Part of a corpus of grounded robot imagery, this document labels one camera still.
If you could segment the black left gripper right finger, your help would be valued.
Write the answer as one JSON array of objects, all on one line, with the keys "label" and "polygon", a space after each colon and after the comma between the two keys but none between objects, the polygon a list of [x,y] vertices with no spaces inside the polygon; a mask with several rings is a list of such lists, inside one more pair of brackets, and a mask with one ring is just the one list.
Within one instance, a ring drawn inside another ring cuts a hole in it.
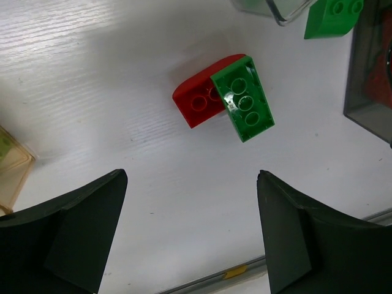
[{"label": "black left gripper right finger", "polygon": [[390,293],[391,226],[339,212],[272,173],[257,178],[272,293]]}]

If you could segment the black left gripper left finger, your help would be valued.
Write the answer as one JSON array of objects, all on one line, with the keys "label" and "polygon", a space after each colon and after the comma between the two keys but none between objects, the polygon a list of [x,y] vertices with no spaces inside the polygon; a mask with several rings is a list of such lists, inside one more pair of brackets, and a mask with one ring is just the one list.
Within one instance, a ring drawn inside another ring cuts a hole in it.
[{"label": "black left gripper left finger", "polygon": [[1,217],[1,293],[98,293],[128,178],[116,169]]}]

